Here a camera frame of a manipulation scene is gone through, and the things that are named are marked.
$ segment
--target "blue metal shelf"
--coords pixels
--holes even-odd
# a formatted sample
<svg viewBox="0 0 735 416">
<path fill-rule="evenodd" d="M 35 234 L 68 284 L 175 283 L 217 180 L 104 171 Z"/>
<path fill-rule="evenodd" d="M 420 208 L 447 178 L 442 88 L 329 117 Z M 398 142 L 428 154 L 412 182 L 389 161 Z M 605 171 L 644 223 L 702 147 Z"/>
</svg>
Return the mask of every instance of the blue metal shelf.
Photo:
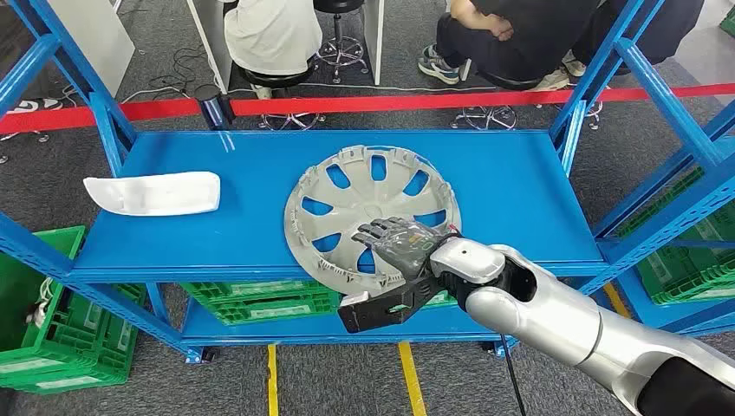
<svg viewBox="0 0 735 416">
<path fill-rule="evenodd" d="M 654 328 L 665 328 L 673 332 L 687 332 L 695 325 L 713 318 L 722 317 L 723 312 L 735 315 L 735 299 L 726 301 L 685 302 L 674 305 L 657 305 L 641 283 L 635 268 L 618 277 L 621 293 L 628 300 L 632 312 L 641 322 Z"/>
<path fill-rule="evenodd" d="M 140 133 L 121 176 L 215 172 L 219 209 L 156 218 L 102 211 L 72 277 L 309 279 L 283 235 L 286 200 L 309 166 L 358 144 L 405 147 L 431 160 L 456 193 L 464 230 L 478 241 L 517 247 L 560 276 L 593 276 L 607 267 L 545 131 L 170 132 Z M 488 155 L 502 157 L 489 163 Z"/>
<path fill-rule="evenodd" d="M 345 146 L 399 146 L 431 160 L 452 184 L 468 236 L 514 246 L 558 276 L 587 277 L 581 287 L 586 294 L 622 274 L 623 294 L 648 325 L 683 334 L 731 328 L 735 301 L 659 307 L 648 300 L 630 270 L 735 198 L 735 156 L 714 143 L 735 127 L 735 101 L 706 126 L 698 126 L 635 46 L 663 1 L 649 4 L 641 12 L 647 16 L 643 19 L 634 19 L 643 0 L 626 3 L 548 131 L 138 133 L 48 0 L 9 0 L 37 40 L 11 76 L 0 81 L 0 115 L 50 58 L 93 112 L 113 176 L 211 171 L 222 179 L 222 200 L 218 211 L 195 216 L 130 218 L 103 211 L 75 262 L 0 213 L 0 250 L 129 320 L 191 362 L 201 360 L 207 345 L 497 341 L 497 334 L 457 308 L 424 310 L 403 325 L 358 335 L 346 334 L 336 316 L 226 327 L 195 302 L 190 302 L 183 332 L 169 324 L 161 282 L 308 278 L 283 236 L 283 209 L 301 174 Z M 583 115 L 623 61 L 684 146 L 592 232 L 568 175 Z M 704 167 L 704 178 L 630 235 L 609 238 L 631 213 L 695 163 Z M 110 283 L 146 283 L 155 315 Z"/>
<path fill-rule="evenodd" d="M 337 315 L 227 326 L 198 302 L 189 301 L 181 332 L 182 342 L 193 346 L 500 340 L 458 306 L 422 309 L 401 325 L 348 334 Z"/>
</svg>

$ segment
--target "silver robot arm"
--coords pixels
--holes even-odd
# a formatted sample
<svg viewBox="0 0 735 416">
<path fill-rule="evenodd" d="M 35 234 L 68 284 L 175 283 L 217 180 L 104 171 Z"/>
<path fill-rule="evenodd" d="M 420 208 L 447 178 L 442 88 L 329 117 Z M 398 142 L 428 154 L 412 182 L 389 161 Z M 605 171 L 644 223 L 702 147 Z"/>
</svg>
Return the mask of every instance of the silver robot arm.
<svg viewBox="0 0 735 416">
<path fill-rule="evenodd" d="M 735 414 L 735 361 L 598 307 L 511 247 L 454 238 L 430 263 L 457 277 L 473 320 L 579 368 L 634 414 Z"/>
</svg>

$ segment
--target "shoe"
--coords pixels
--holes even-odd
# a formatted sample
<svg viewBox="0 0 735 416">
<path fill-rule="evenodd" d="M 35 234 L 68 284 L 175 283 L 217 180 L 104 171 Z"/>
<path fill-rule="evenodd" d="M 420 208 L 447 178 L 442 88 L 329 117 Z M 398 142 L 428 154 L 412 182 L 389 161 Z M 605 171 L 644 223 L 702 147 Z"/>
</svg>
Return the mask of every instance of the shoe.
<svg viewBox="0 0 735 416">
<path fill-rule="evenodd" d="M 426 75 L 439 78 L 447 85 L 455 85 L 459 82 L 459 68 L 449 68 L 441 58 L 419 58 L 419 71 Z"/>
<path fill-rule="evenodd" d="M 425 47 L 422 54 L 424 55 L 426 59 L 441 58 L 441 56 L 439 56 L 439 54 L 436 51 L 436 43 Z"/>
<path fill-rule="evenodd" d="M 541 82 L 531 91 L 557 91 L 569 85 L 569 75 L 559 68 L 556 71 L 544 76 Z"/>
<path fill-rule="evenodd" d="M 583 76 L 587 71 L 587 65 L 579 62 L 574 54 L 572 54 L 572 51 L 567 52 L 567 55 L 562 59 L 562 63 L 569 74 L 577 78 Z"/>
<path fill-rule="evenodd" d="M 251 84 L 250 86 L 253 88 L 253 91 L 255 92 L 255 95 L 257 95 L 257 98 L 259 100 L 270 100 L 271 98 L 273 98 L 272 89 L 255 84 Z"/>
<path fill-rule="evenodd" d="M 8 114 L 33 113 L 38 110 L 58 110 L 62 107 L 64 107 L 64 105 L 61 101 L 51 98 L 23 100 L 18 104 L 18 107 L 10 110 Z"/>
</svg>

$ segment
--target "red barrier tape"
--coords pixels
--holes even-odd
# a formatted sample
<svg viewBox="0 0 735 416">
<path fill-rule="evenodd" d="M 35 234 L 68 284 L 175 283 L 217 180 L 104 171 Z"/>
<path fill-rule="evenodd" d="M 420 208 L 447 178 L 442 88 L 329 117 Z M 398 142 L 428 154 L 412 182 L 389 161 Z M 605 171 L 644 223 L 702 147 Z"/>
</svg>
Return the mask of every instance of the red barrier tape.
<svg viewBox="0 0 735 416">
<path fill-rule="evenodd" d="M 680 98 L 735 94 L 735 83 L 672 88 Z M 497 107 L 554 104 L 566 102 L 571 90 L 476 94 L 394 95 L 376 97 L 289 98 L 277 100 L 232 100 L 236 115 L 287 113 L 366 113 L 375 111 L 408 111 L 435 108 Z M 607 89 L 599 101 L 638 101 L 648 98 L 642 88 Z M 199 114 L 194 99 L 139 101 L 122 104 L 130 121 L 164 119 Z M 7 114 L 0 120 L 0 134 L 47 132 L 64 128 L 94 126 L 94 117 L 86 107 Z"/>
</svg>

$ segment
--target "yellow floor line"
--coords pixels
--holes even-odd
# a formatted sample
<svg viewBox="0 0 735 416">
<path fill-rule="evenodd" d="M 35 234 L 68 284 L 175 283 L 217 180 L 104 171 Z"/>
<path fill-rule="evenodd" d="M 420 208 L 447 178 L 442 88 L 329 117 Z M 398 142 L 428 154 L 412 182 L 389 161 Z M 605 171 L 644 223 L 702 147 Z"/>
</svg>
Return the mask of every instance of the yellow floor line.
<svg viewBox="0 0 735 416">
<path fill-rule="evenodd" d="M 268 415 L 278 416 L 278 371 L 276 344 L 268 346 Z"/>
<path fill-rule="evenodd" d="M 618 294 L 618 291 L 615 289 L 615 286 L 613 286 L 612 283 L 608 283 L 603 286 L 602 290 L 605 290 L 605 295 L 607 295 L 610 299 L 610 304 L 613 305 L 613 308 L 615 309 L 615 312 L 618 313 L 618 315 L 625 316 L 626 318 L 632 317 L 630 315 L 630 312 L 628 312 L 628 309 L 625 307 L 625 304 L 622 302 L 620 294 Z"/>
<path fill-rule="evenodd" d="M 400 354 L 400 364 L 403 366 L 403 376 L 406 378 L 408 398 L 411 400 L 413 416 L 426 416 L 424 396 L 421 395 L 421 385 L 419 384 L 419 376 L 416 375 L 416 366 L 413 364 L 411 346 L 407 341 L 399 342 L 398 352 Z"/>
</svg>

